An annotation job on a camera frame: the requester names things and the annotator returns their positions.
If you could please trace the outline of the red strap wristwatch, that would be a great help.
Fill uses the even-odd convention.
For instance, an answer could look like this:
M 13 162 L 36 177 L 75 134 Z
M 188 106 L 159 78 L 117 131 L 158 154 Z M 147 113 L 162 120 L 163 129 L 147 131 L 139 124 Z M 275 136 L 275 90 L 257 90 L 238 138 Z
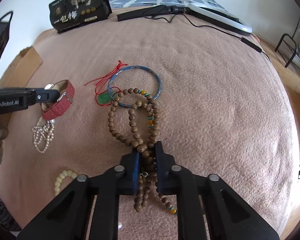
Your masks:
M 56 102 L 48 104 L 42 103 L 42 118 L 50 121 L 62 116 L 71 106 L 75 95 L 75 89 L 69 80 L 58 81 L 57 83 L 47 84 L 45 90 L 57 90 L 60 96 Z

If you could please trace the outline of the cardboard box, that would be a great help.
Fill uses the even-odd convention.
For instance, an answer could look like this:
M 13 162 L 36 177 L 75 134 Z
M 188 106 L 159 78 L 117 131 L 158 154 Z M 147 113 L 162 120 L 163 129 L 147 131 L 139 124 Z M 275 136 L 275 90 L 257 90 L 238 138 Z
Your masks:
M 25 87 L 43 60 L 33 46 L 19 52 L 0 79 L 0 88 Z

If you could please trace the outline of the black printed gift box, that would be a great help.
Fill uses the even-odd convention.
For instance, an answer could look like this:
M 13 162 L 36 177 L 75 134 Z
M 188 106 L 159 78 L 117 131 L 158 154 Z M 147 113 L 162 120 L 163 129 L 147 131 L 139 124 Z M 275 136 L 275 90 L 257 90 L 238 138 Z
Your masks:
M 55 0 L 49 4 L 50 22 L 58 33 L 108 19 L 109 0 Z

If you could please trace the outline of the black folded tripod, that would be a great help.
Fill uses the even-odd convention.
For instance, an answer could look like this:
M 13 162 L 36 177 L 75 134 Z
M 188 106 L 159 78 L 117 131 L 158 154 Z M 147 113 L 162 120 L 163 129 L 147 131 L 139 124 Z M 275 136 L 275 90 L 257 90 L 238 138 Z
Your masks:
M 142 17 L 155 17 L 161 15 L 174 15 L 184 13 L 186 11 L 185 7 L 179 7 L 176 5 L 157 5 L 155 7 L 148 7 L 138 10 L 133 10 L 129 12 L 124 12 L 117 15 L 117 21 L 132 20 L 135 18 Z

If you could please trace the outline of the black metal rack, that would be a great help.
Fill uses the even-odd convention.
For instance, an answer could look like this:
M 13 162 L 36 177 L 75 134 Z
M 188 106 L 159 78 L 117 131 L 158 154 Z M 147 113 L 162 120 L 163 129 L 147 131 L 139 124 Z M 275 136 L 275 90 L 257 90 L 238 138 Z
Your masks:
M 293 62 L 300 64 L 300 14 L 292 35 L 284 33 L 275 47 L 275 52 L 284 60 L 285 68 Z

